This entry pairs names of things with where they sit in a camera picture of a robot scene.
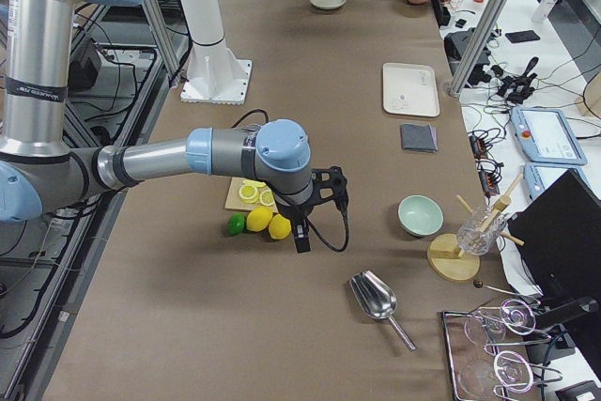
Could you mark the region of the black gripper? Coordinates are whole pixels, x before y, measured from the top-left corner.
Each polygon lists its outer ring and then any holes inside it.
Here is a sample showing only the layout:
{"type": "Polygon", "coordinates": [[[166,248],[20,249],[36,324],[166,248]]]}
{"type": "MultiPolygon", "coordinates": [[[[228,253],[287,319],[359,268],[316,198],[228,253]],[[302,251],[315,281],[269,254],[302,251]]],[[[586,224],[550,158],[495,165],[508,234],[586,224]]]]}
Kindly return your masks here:
{"type": "Polygon", "coordinates": [[[309,219],[314,206],[310,203],[300,205],[289,205],[284,201],[276,201],[276,207],[281,215],[287,218],[292,227],[296,251],[299,254],[311,251],[309,228],[314,224],[309,219]]]}

